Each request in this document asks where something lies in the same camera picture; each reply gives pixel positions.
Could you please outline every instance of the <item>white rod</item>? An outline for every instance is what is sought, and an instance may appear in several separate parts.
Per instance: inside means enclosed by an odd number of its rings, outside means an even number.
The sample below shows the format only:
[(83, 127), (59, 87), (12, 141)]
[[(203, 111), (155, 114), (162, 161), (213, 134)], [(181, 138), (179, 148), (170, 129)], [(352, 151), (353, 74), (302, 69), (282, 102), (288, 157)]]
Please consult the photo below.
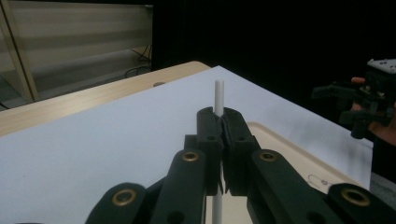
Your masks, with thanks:
[[(216, 80), (215, 90), (215, 114), (221, 117), (224, 113), (224, 81)], [(222, 164), (220, 165), (220, 180), (222, 181)], [(218, 194), (212, 201), (212, 224), (221, 224), (222, 219), (222, 195), (218, 186)]]
[(221, 117), (224, 113), (224, 81), (216, 80), (215, 114)]

